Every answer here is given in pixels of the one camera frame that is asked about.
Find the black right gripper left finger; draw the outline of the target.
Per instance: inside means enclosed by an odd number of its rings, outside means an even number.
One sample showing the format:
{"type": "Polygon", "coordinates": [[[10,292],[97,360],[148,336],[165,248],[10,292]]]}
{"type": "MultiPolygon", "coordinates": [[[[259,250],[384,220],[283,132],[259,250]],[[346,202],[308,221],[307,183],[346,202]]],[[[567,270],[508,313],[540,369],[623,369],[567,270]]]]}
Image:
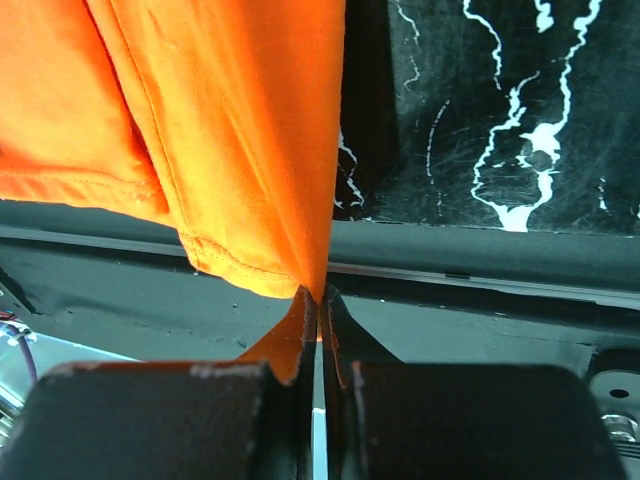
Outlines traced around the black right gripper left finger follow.
{"type": "Polygon", "coordinates": [[[67,362],[35,384],[5,479],[307,479],[317,305],[233,361],[67,362]]]}

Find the orange t-shirt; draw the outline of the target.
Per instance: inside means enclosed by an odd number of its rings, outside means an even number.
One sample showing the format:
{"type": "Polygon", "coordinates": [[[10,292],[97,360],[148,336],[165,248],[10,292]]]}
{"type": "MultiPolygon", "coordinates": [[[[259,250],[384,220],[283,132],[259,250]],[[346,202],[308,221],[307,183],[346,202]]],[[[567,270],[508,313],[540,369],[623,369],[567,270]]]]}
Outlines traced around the orange t-shirt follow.
{"type": "Polygon", "coordinates": [[[342,1],[5,1],[1,195],[173,228],[256,294],[325,289],[342,1]]]}

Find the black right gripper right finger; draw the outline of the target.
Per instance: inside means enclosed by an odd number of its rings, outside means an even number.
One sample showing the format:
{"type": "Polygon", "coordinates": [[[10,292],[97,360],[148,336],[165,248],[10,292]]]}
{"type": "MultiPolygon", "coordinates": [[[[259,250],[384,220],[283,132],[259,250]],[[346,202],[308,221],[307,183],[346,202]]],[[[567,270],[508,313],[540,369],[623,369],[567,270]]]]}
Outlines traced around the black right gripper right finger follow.
{"type": "Polygon", "coordinates": [[[623,479],[595,400],[553,365],[405,363],[320,307],[332,479],[623,479]]]}

